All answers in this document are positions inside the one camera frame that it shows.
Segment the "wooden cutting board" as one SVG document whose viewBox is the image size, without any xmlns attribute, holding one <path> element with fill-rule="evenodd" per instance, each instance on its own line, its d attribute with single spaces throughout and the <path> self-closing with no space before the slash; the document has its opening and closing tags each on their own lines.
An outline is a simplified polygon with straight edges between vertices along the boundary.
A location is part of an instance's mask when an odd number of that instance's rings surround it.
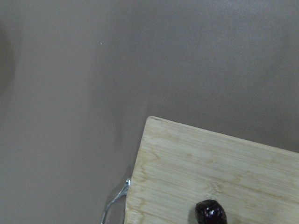
<svg viewBox="0 0 299 224">
<path fill-rule="evenodd" d="M 147 118 L 126 199 L 127 224 L 194 224 L 216 200 L 230 224 L 299 221 L 299 155 L 220 133 Z"/>
</svg>

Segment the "dark red cherry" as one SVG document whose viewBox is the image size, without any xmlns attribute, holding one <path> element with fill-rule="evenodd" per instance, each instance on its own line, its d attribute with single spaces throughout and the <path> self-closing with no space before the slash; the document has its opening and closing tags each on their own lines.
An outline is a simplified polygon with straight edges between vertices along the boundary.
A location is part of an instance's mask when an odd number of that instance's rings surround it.
<svg viewBox="0 0 299 224">
<path fill-rule="evenodd" d="M 195 216 L 199 224 L 227 224 L 227 216 L 223 207 L 212 199 L 198 202 Z"/>
</svg>

